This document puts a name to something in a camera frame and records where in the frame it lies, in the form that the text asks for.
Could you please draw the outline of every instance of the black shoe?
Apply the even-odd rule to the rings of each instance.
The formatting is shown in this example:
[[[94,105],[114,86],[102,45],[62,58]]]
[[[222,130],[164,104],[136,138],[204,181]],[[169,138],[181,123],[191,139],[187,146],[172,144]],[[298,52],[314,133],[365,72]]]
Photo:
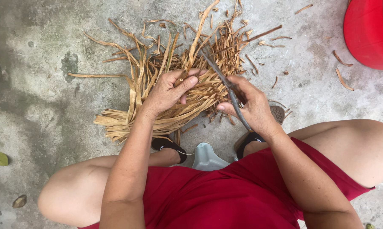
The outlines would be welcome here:
[[[167,134],[162,135],[162,137],[169,138],[169,136]],[[184,149],[182,149],[178,144],[171,142],[165,138],[155,138],[152,141],[151,147],[154,150],[161,150],[162,148],[171,148],[171,149],[176,150],[180,156],[179,164],[182,164],[187,159],[187,155],[185,154],[186,151]]]
[[[244,157],[244,149],[252,141],[265,142],[265,140],[255,132],[247,132],[235,144],[234,150],[237,153],[237,158],[240,160]]]

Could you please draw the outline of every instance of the red bucket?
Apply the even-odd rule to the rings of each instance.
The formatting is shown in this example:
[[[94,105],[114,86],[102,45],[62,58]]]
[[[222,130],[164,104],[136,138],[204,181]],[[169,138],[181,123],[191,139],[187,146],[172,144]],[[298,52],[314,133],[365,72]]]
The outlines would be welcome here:
[[[383,70],[383,0],[352,0],[344,18],[344,39],[359,62]]]

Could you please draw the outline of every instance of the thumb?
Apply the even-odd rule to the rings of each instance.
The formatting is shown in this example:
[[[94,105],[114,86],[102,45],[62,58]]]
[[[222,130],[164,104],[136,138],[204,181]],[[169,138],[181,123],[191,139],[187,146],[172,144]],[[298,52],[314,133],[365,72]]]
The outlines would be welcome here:
[[[194,85],[197,83],[198,79],[195,76],[190,76],[183,80],[179,86],[174,88],[174,92],[176,94],[176,97],[180,98],[186,91],[194,87]]]
[[[217,110],[237,117],[235,109],[231,103],[220,103],[219,105],[217,105]]]

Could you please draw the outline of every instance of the fingernail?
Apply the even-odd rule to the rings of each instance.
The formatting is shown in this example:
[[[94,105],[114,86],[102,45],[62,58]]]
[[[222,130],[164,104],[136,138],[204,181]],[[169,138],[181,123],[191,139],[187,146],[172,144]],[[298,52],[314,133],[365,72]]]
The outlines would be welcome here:
[[[197,77],[192,77],[191,79],[190,79],[190,82],[192,83],[192,84],[195,84],[195,83],[197,83]]]

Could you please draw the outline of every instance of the thigh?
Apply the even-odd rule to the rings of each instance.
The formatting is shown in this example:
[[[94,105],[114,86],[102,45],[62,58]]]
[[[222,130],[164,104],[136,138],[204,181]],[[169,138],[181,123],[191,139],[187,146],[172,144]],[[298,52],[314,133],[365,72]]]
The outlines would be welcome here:
[[[364,187],[383,181],[383,123],[354,119],[318,123],[288,134],[317,149]],[[252,142],[244,156],[268,147]]]
[[[102,156],[57,171],[38,199],[41,213],[59,223],[85,227],[97,223],[105,184],[117,156]]]

